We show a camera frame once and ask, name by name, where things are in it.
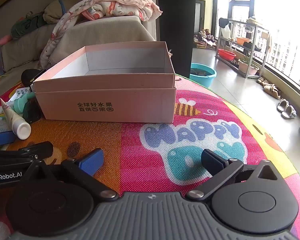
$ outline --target doorway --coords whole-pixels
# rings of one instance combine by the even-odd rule
[[[203,28],[204,23],[205,1],[195,0],[195,14],[194,14],[194,32],[198,33]]]

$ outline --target small box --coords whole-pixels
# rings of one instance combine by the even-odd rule
[[[34,88],[49,120],[173,122],[175,73],[164,41],[85,46]]]

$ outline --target cartoon bee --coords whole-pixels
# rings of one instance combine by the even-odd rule
[[[174,114],[192,116],[200,114],[201,111],[194,108],[195,101],[187,101],[185,98],[179,98],[179,103],[175,103]]]

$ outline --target black circular joint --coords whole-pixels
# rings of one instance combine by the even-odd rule
[[[82,224],[93,210],[85,189],[42,179],[20,185],[6,205],[14,230],[29,236],[56,236]]]
[[[216,217],[248,234],[273,234],[291,226],[298,202],[284,180],[253,179],[227,185],[212,197]]]
[[[67,199],[59,192],[44,191],[34,195],[29,200],[29,206],[37,213],[53,213],[61,210]]]
[[[238,198],[239,205],[251,212],[267,212],[275,206],[275,199],[268,193],[262,191],[249,191]]]

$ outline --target pink blanket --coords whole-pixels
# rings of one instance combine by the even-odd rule
[[[89,20],[102,17],[135,15],[141,21],[155,20],[161,14],[159,7],[152,0],[83,0],[62,16],[40,55],[40,68],[48,67],[48,58],[56,48],[67,29],[73,27],[79,14]]]

